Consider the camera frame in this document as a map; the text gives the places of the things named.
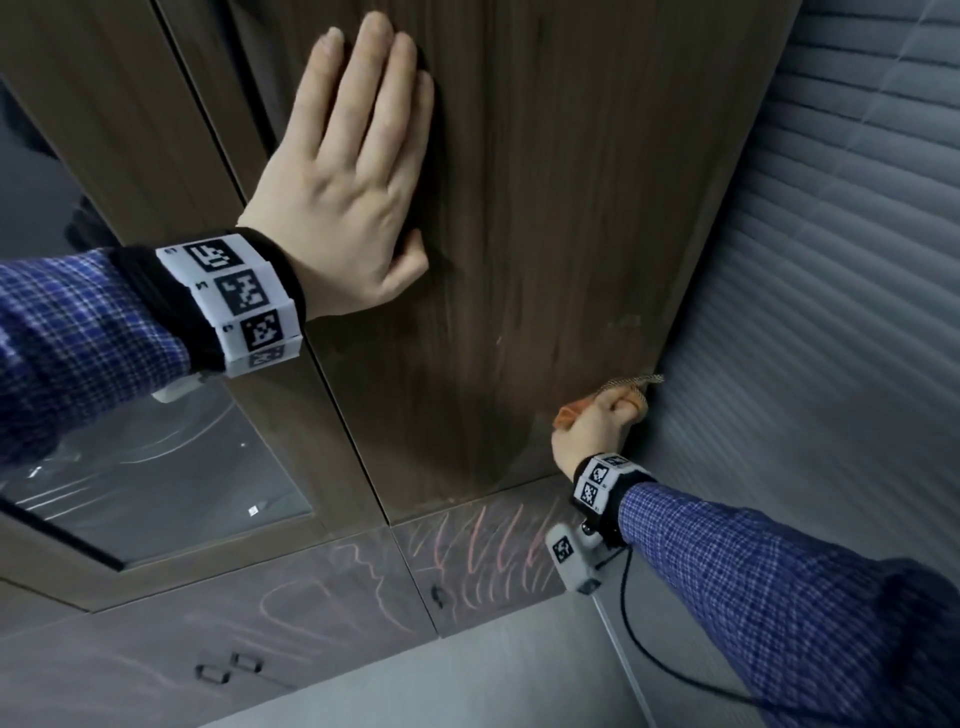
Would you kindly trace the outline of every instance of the finger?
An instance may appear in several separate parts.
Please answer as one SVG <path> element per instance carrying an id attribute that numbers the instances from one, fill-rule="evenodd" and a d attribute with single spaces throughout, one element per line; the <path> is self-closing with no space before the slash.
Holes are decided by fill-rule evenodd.
<path id="1" fill-rule="evenodd" d="M 360 25 L 357 43 L 340 81 L 337 101 L 330 113 L 320 159 L 352 167 L 360 151 L 383 63 L 394 42 L 394 28 L 382 12 L 368 13 Z"/>
<path id="2" fill-rule="evenodd" d="M 330 28 L 313 45 L 290 112 L 284 146 L 312 159 L 324 138 L 324 123 L 333 99 L 333 89 L 344 62 L 344 34 Z"/>
<path id="3" fill-rule="evenodd" d="M 357 174 L 386 184 L 407 135 L 417 79 L 417 45 L 400 33 L 394 39 L 383 84 L 376 95 L 373 121 L 357 159 Z"/>
<path id="4" fill-rule="evenodd" d="M 413 106 L 410 121 L 407 123 L 407 136 L 396 155 L 394 173 L 390 177 L 388 188 L 406 205 L 414 196 L 423 155 L 430 139 L 430 117 L 433 115 L 433 79 L 426 71 L 417 72 L 417 84 L 414 89 Z"/>
<path id="5" fill-rule="evenodd" d="M 403 249 L 399 257 L 391 264 L 380 287 L 380 302 L 392 301 L 405 291 L 411 283 L 426 273 L 430 261 L 423 247 L 423 235 L 419 230 L 407 233 L 403 239 Z"/>
<path id="6" fill-rule="evenodd" d="M 613 421 L 623 426 L 639 417 L 640 410 L 631 401 L 619 400 L 613 406 Z"/>
<path id="7" fill-rule="evenodd" d="M 597 405 L 604 410 L 611 410 L 616 404 L 616 401 L 626 397 L 627 393 L 630 392 L 630 385 L 625 385 L 622 387 L 613 387 L 612 389 L 605 389 L 603 392 L 597 395 L 596 400 L 594 400 Z"/>

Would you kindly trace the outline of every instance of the cabinet handle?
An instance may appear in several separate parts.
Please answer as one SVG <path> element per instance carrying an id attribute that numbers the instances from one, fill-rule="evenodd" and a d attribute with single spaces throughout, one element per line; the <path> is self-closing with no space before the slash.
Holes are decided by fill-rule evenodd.
<path id="1" fill-rule="evenodd" d="M 239 652 L 233 652 L 230 655 L 230 664 L 237 669 L 252 672 L 254 675 L 263 669 L 263 660 L 259 657 L 241 655 Z"/>
<path id="2" fill-rule="evenodd" d="M 198 680 L 214 685 L 226 685 L 230 681 L 230 671 L 213 665 L 197 665 L 193 674 Z"/>

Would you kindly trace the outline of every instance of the sleeve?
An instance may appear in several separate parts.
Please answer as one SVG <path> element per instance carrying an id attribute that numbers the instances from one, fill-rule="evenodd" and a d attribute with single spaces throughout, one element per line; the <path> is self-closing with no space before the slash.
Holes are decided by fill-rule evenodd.
<path id="1" fill-rule="evenodd" d="M 632 488 L 619 521 L 754 696 L 864 725 L 960 725 L 960 596 L 940 574 L 659 483 Z"/>
<path id="2" fill-rule="evenodd" d="M 189 369 L 106 252 L 0 264 L 0 465 L 43 457 Z"/>

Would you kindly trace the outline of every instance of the qr-like code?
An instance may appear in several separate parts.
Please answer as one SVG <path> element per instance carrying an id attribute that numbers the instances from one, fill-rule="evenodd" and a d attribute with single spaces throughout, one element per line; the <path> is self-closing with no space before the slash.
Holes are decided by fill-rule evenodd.
<path id="1" fill-rule="evenodd" d="M 208 273 L 215 273 L 236 265 L 243 265 L 240 256 L 230 249 L 223 240 L 205 240 L 202 243 L 190 243 L 183 249 L 197 261 L 197 265 Z"/>
<path id="2" fill-rule="evenodd" d="M 603 479 L 607 477 L 607 473 L 610 472 L 610 468 L 604 468 L 602 465 L 593 466 L 593 472 L 590 473 L 590 480 L 594 483 L 602 483 Z"/>
<path id="3" fill-rule="evenodd" d="M 213 280 L 234 316 L 267 305 L 270 299 L 253 271 L 228 273 Z"/>
<path id="4" fill-rule="evenodd" d="M 589 483 L 584 483 L 584 492 L 580 494 L 580 500 L 592 506 L 597 500 L 597 489 Z"/>
<path id="5" fill-rule="evenodd" d="M 280 344 L 277 347 L 270 347 L 269 349 L 264 349 L 261 352 L 253 352 L 247 359 L 247 363 L 250 365 L 251 369 L 254 367 L 262 367 L 264 364 L 269 364 L 272 361 L 282 359 L 283 355 L 286 354 L 286 349 L 286 344 Z"/>
<path id="6" fill-rule="evenodd" d="M 255 352 L 283 340 L 283 328 L 280 326 L 276 309 L 244 319 L 240 322 L 240 328 L 243 330 L 248 352 Z"/>
<path id="7" fill-rule="evenodd" d="M 562 564 L 573 555 L 573 546 L 570 545 L 570 540 L 566 536 L 550 548 L 553 549 L 553 555 L 557 557 L 558 564 Z"/>

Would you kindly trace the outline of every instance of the gray wall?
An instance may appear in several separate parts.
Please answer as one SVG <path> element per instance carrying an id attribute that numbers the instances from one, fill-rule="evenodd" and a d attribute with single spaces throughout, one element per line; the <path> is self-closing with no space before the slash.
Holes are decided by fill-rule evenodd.
<path id="1" fill-rule="evenodd" d="M 714 233 L 631 454 L 960 583 L 960 0 L 807 2 Z M 742 688 L 635 569 L 652 651 Z M 617 588 L 601 601 L 619 629 Z M 760 725 L 620 635 L 660 728 Z"/>

